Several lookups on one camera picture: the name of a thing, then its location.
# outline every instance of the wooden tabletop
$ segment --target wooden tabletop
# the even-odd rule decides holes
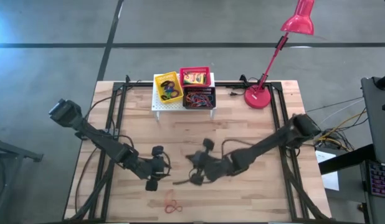
[[[93,103],[110,96],[112,86],[113,82],[98,82]],[[288,115],[304,113],[298,82],[282,81],[282,86]],[[145,180],[139,180],[131,171],[116,166],[108,207],[108,222],[290,221],[278,149],[258,157],[249,170],[235,177],[222,177],[212,184],[200,187],[190,183],[172,184],[174,181],[188,178],[192,165],[185,155],[202,150],[204,138],[215,142],[211,155],[220,157],[220,145],[225,139],[237,138],[257,143],[274,133],[270,106],[262,110],[252,109],[246,105],[242,96],[229,96],[229,92],[230,89],[224,87],[216,88],[217,111],[214,120],[210,120],[208,111],[166,112],[161,113],[161,119],[157,123],[151,112],[152,89],[138,87],[128,91],[120,134],[126,134],[133,139],[141,157],[151,158],[152,147],[163,146],[171,158],[173,169],[170,177],[159,182],[156,192],[147,192]],[[98,104],[90,113],[89,122],[97,129],[104,128],[108,107],[109,100]],[[128,143],[126,138],[120,138],[120,141]],[[228,142],[225,152],[239,147],[244,145]],[[75,188],[82,168],[94,148],[90,141],[82,144],[65,218],[75,214]],[[95,152],[81,183],[78,208],[93,189],[98,155],[99,150]],[[330,217],[313,148],[303,146],[298,162],[306,192],[318,208]],[[183,207],[182,212],[165,213],[165,196],[170,190],[173,190],[173,199]]]

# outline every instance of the gray floor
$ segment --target gray floor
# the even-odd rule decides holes
[[[106,43],[117,0],[0,0],[0,43]],[[277,42],[296,1],[125,0],[115,43]],[[385,42],[382,0],[318,0],[315,36],[292,34],[289,42]],[[112,49],[104,80],[150,80],[179,67],[208,65],[216,80],[259,77],[274,48]],[[86,111],[104,48],[0,48],[0,138],[34,152],[11,196],[4,223],[43,223],[62,218],[80,147],[73,131],[47,112],[59,98]],[[270,80],[299,81],[307,110],[361,96],[360,78],[385,75],[385,48],[285,48]],[[310,113],[320,122],[339,105]],[[322,128],[361,112],[364,103],[331,117]],[[355,147],[371,142],[368,124],[346,132]],[[329,198],[332,214],[357,221],[354,202]]]

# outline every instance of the red basket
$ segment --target red basket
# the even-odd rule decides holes
[[[204,72],[206,76],[206,83],[205,84],[190,84],[185,85],[184,84],[184,74],[186,72]],[[211,85],[211,73],[209,71],[209,67],[189,67],[189,68],[180,68],[180,85],[181,87],[186,86],[196,86],[196,87],[208,87]]]

